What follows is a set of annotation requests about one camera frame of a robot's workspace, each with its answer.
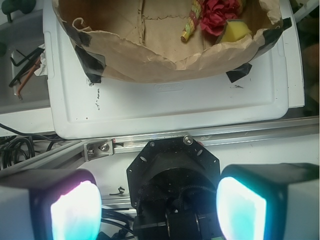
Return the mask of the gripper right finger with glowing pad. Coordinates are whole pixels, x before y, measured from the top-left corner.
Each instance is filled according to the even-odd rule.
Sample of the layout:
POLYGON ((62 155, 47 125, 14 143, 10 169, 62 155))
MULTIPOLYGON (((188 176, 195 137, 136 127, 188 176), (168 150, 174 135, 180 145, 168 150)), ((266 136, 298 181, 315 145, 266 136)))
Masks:
POLYGON ((318 240, 320 167, 230 164, 221 173, 216 209, 226 240, 318 240))

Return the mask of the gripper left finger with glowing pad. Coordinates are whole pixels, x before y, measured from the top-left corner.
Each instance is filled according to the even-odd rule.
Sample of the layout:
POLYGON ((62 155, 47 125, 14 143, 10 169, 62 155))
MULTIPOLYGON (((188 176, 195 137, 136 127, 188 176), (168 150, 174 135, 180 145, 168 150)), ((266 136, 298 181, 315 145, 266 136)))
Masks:
POLYGON ((94 240, 102 197, 85 169, 5 170, 0 174, 2 240, 94 240))

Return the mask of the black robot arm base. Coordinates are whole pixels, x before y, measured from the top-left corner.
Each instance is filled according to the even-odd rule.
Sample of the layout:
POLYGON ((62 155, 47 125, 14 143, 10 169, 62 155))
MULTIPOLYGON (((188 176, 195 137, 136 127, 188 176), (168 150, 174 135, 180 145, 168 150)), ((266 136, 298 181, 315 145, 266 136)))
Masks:
POLYGON ((220 162, 190 136, 149 141, 126 174, 136 239, 222 236, 216 208, 220 162))

